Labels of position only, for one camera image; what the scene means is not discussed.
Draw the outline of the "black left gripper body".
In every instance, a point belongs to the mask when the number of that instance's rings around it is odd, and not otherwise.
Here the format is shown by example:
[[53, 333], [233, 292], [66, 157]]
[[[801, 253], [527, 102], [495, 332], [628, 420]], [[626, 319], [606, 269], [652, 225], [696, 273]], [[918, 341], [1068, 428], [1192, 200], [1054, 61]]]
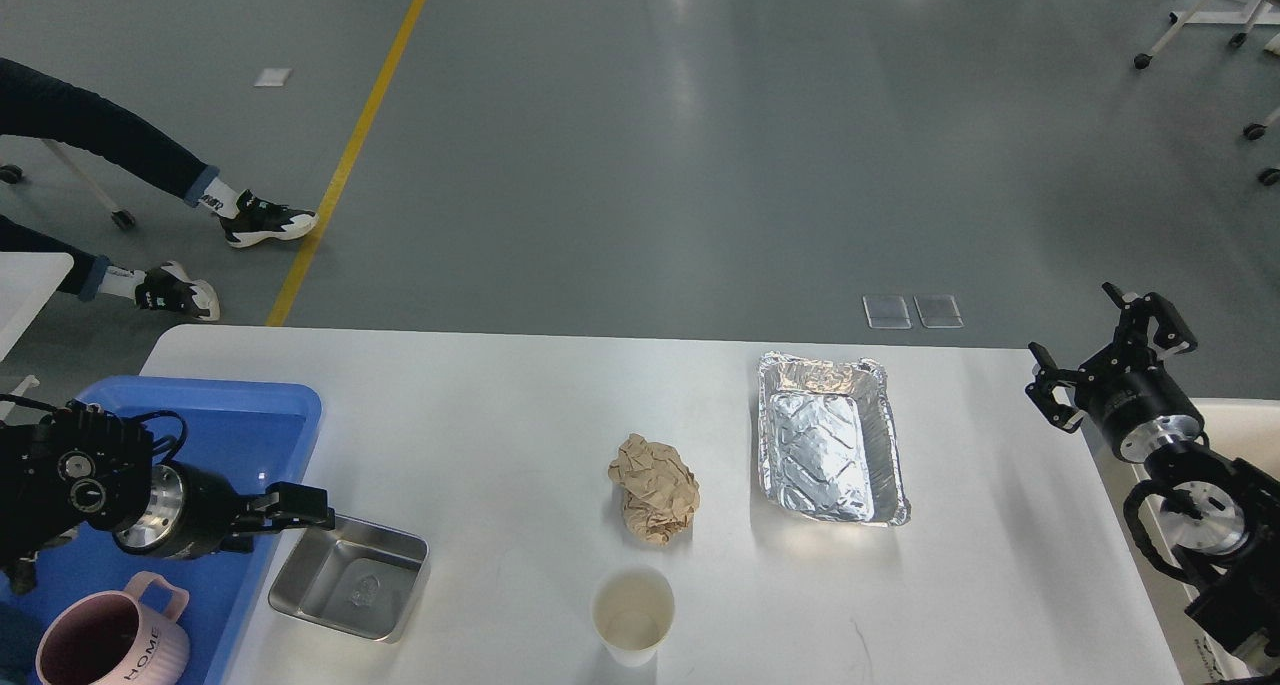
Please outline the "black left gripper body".
[[157, 560], [248, 554], [255, 535], [238, 530], [248, 502], [220, 474], [179, 462], [156, 463], [143, 513], [111, 539], [127, 554]]

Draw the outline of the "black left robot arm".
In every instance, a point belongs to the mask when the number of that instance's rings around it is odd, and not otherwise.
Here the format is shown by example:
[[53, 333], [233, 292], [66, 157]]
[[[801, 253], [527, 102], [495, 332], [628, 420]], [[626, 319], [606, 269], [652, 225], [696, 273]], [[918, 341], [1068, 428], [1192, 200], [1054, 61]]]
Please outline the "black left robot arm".
[[81, 401], [3, 401], [42, 415], [3, 425], [1, 562], [17, 597], [37, 588], [40, 553], [82, 525], [110, 534], [128, 556], [170, 561], [250, 553], [259, 536], [337, 526], [323, 489], [274, 483], [242, 494], [220, 474], [180, 462], [188, 426], [161, 437], [148, 426], [168, 419], [165, 410], [120, 416]]

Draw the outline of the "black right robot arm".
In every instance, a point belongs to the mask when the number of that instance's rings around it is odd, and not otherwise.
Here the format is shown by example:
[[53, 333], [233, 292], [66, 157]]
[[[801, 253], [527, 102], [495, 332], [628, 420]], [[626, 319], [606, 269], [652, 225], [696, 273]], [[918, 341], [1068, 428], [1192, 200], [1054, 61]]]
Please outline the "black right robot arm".
[[1039, 343], [1027, 396], [1064, 433], [1089, 423], [1112, 455], [1144, 476], [1121, 512], [1149, 566], [1194, 592], [1185, 615], [1249, 684], [1277, 681], [1277, 479], [1217, 452], [1202, 412], [1166, 369], [1197, 350], [1174, 303], [1156, 292], [1102, 286], [1119, 311], [1111, 342], [1074, 369]]

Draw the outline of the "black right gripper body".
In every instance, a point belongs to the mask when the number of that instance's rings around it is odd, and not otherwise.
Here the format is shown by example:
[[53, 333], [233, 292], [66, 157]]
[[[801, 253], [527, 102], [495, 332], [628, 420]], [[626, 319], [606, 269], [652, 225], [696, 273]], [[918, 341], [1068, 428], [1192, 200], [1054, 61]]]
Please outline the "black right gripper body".
[[1078, 419], [1092, 423], [1123, 462], [1144, 463], [1204, 431], [1204, 417], [1160, 364], [1088, 362], [1078, 375]]

